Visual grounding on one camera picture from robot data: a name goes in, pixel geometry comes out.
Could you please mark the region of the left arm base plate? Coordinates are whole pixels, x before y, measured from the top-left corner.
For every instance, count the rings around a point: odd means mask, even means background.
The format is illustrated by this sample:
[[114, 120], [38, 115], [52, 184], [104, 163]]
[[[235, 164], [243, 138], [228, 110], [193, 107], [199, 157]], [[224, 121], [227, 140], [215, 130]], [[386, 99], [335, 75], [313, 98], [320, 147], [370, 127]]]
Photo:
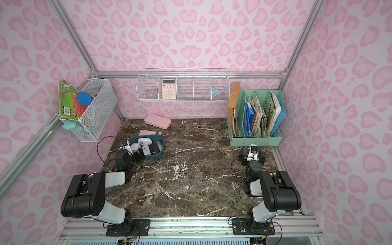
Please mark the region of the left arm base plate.
[[107, 237], [134, 237], [148, 236], [150, 219], [134, 219], [131, 223], [125, 222], [120, 225], [108, 225]]

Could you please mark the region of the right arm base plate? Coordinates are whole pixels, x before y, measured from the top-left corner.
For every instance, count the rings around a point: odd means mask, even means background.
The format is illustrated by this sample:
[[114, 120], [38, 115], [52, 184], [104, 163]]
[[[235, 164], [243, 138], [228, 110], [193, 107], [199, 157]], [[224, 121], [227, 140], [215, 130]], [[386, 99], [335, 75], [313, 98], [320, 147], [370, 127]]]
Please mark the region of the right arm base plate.
[[272, 222], [257, 223], [248, 218], [231, 217], [228, 224], [232, 226], [234, 235], [275, 235], [275, 227]]

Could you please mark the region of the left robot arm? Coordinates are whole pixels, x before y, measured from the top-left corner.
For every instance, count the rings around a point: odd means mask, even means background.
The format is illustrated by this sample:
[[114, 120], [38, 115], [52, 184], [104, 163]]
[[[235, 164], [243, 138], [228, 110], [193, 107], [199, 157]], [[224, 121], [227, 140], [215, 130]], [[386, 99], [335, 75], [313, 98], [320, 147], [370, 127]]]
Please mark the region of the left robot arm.
[[100, 221], [115, 235], [132, 232], [134, 225], [130, 211], [107, 202], [105, 194], [109, 188], [129, 183], [134, 165], [144, 159], [141, 148], [133, 151], [120, 149], [115, 154], [114, 171], [73, 176], [61, 204], [62, 216]]

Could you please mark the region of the white mouse with buttons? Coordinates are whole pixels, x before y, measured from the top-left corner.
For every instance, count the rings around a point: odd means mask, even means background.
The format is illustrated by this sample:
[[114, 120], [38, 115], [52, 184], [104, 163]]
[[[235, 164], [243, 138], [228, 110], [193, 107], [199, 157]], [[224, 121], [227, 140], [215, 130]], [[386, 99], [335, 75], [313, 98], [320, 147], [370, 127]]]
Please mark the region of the white mouse with buttons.
[[144, 137], [144, 138], [139, 138], [138, 143], [141, 146], [150, 146], [151, 144], [153, 144], [153, 141], [150, 138]]

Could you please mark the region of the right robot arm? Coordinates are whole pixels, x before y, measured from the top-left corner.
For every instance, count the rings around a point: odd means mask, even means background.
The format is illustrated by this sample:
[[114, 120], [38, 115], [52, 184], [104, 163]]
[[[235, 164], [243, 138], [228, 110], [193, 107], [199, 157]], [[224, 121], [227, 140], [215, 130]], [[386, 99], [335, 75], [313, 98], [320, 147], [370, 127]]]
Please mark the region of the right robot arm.
[[257, 206], [250, 209], [245, 232], [260, 234], [272, 231], [273, 218], [301, 209], [301, 196], [286, 171], [273, 173], [264, 170], [265, 156], [260, 151], [240, 153], [238, 160], [245, 167], [245, 194], [262, 198]]

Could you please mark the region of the teal storage box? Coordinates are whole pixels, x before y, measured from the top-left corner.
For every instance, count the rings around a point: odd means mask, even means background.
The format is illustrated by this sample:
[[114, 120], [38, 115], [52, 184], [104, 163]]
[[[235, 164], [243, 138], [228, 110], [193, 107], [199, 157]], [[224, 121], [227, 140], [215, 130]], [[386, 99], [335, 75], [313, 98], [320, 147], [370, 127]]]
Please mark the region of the teal storage box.
[[163, 155], [163, 146], [164, 146], [164, 139], [160, 135], [132, 137], [129, 138], [128, 140], [124, 140], [120, 142], [120, 147], [122, 149], [127, 150], [131, 154], [131, 156], [133, 156], [130, 149], [130, 145], [133, 143], [137, 143], [139, 138], [144, 138], [144, 137], [150, 138], [153, 141], [153, 144], [151, 144], [150, 146], [141, 146], [145, 154], [144, 160], [152, 160], [152, 159], [160, 158]]

